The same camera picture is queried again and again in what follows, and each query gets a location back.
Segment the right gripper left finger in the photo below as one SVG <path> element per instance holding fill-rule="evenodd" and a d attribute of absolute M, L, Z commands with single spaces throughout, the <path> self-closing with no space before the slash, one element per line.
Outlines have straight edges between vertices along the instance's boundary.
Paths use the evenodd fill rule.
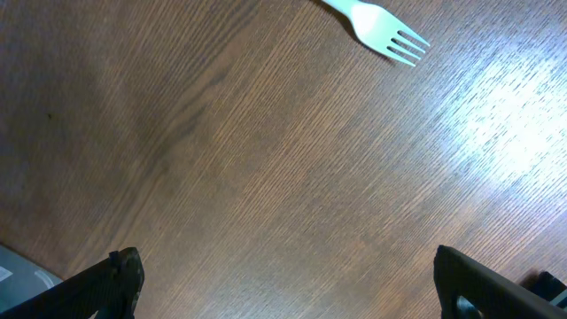
<path fill-rule="evenodd" d="M 134 319 L 144 284 L 135 247 L 109 257 L 1 314 L 1 319 Z"/>

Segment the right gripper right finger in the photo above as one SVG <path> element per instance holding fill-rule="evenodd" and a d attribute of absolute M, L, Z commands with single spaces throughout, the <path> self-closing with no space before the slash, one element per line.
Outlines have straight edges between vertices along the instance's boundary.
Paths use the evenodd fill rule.
<path fill-rule="evenodd" d="M 516 284 L 441 245 L 434 258 L 434 283 L 442 319 L 566 319 L 566 284 L 547 271 Z"/>

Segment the white plastic fork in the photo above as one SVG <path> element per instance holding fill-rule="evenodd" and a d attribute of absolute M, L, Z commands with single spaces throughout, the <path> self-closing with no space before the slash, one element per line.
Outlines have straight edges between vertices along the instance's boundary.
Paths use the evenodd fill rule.
<path fill-rule="evenodd" d="M 406 49 L 406 46 L 421 53 L 425 53 L 425 49 L 410 41 L 410 38 L 427 47 L 431 46 L 413 29 L 379 5 L 359 0 L 322 1 L 350 21 L 356 37 L 362 44 L 387 58 L 415 66 L 406 56 L 415 60 L 420 60 L 421 57 Z"/>

